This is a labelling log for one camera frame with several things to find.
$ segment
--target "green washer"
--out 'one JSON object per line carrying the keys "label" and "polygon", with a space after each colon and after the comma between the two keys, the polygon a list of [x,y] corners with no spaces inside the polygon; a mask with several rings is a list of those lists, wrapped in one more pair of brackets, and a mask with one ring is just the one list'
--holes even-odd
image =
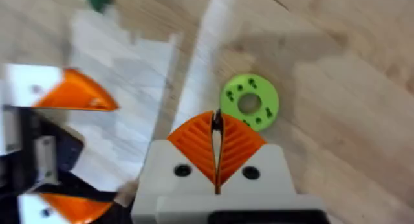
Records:
{"label": "green washer", "polygon": [[[253,113],[243,113],[239,109],[240,98],[255,94],[261,105]],[[221,91],[221,111],[249,125],[254,131],[261,131],[273,121],[279,111],[279,96],[274,86],[256,74],[240,74],[232,78]]]}

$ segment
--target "white plastic part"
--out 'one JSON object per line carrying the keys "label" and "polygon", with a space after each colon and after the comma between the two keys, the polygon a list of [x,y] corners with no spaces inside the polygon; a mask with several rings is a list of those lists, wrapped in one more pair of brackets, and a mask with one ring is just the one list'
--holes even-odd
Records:
{"label": "white plastic part", "polygon": [[[165,140],[149,148],[138,193],[131,211],[136,224],[207,223],[215,211],[231,210],[325,210],[314,196],[297,195],[279,146],[266,144],[221,188],[221,194],[206,186],[206,178],[178,178],[173,167],[190,162]],[[246,179],[241,170],[255,166],[261,175]]]}
{"label": "white plastic part", "polygon": [[[182,164],[191,167],[191,174],[186,177],[174,173],[175,167]],[[214,194],[214,191],[214,184],[170,141],[156,140],[149,147],[131,213],[137,223],[154,223],[160,196]]]}
{"label": "white plastic part", "polygon": [[215,211],[324,210],[320,199],[296,194],[230,194],[159,197],[156,224],[208,222]]}
{"label": "white plastic part", "polygon": [[[246,166],[257,168],[260,177],[247,179],[242,173]],[[221,193],[296,194],[283,150],[275,144],[263,145],[221,186]]]}
{"label": "white plastic part", "polygon": [[0,81],[0,156],[21,149],[17,111],[6,102],[6,87]]}
{"label": "white plastic part", "polygon": [[1,79],[7,84],[7,103],[16,107],[32,107],[62,83],[63,70],[40,65],[8,64]]}
{"label": "white plastic part", "polygon": [[57,210],[37,194],[22,194],[17,199],[21,224],[69,224]]}

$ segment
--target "wood grain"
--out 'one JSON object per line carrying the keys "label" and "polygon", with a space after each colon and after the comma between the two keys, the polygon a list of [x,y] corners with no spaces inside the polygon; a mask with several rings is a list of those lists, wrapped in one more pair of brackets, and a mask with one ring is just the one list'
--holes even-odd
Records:
{"label": "wood grain", "polygon": [[0,0],[0,58],[80,67],[119,101],[65,118],[94,166],[114,165],[106,189],[251,72],[279,91],[262,135],[283,147],[299,192],[322,197],[334,223],[413,223],[413,2],[116,0],[101,16],[82,0]]}

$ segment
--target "orange fin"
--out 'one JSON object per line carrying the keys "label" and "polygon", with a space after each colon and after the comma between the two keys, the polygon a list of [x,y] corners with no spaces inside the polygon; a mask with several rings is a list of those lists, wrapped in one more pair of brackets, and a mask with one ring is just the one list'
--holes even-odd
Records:
{"label": "orange fin", "polygon": [[56,194],[40,194],[71,223],[91,223],[105,214],[112,203]]}
{"label": "orange fin", "polygon": [[91,78],[76,69],[65,69],[62,83],[34,107],[114,111],[118,109],[118,104]]}
{"label": "orange fin", "polygon": [[224,128],[217,171],[218,188],[266,144],[265,140],[245,123],[224,113],[221,116]]}
{"label": "orange fin", "polygon": [[205,112],[183,123],[167,139],[215,183],[212,121],[213,111]]}

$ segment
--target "wooden surface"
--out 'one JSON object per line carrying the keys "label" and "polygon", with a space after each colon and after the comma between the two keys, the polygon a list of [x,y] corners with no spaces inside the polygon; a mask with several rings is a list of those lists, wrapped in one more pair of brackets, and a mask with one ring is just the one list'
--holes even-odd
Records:
{"label": "wooden surface", "polygon": [[251,72],[279,91],[262,136],[283,147],[298,192],[334,223],[414,223],[413,3],[116,0],[100,16],[82,0],[0,0],[0,56],[80,67],[118,100],[116,113],[61,120],[114,172],[108,189],[137,175],[151,139],[217,109],[223,84]]}

